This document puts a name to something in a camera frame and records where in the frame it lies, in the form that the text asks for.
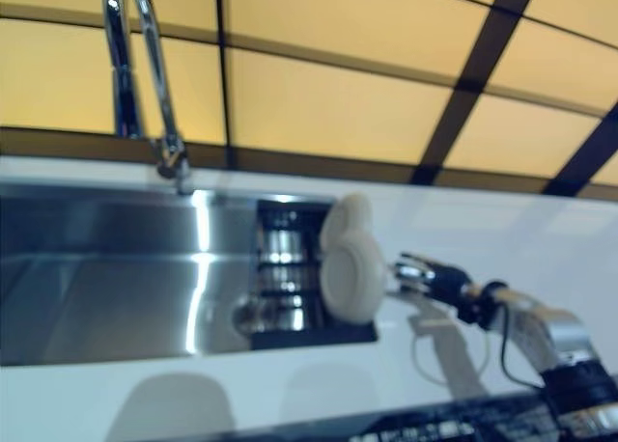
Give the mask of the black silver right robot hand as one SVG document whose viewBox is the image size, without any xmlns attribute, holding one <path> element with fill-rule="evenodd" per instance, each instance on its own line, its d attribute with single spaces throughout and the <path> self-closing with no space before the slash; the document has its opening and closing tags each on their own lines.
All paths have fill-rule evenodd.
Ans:
<svg viewBox="0 0 618 442">
<path fill-rule="evenodd" d="M 479 297 L 479 289 L 461 268 L 426 257 L 401 253 L 391 271 L 398 283 L 432 300 L 466 308 Z"/>
</svg>

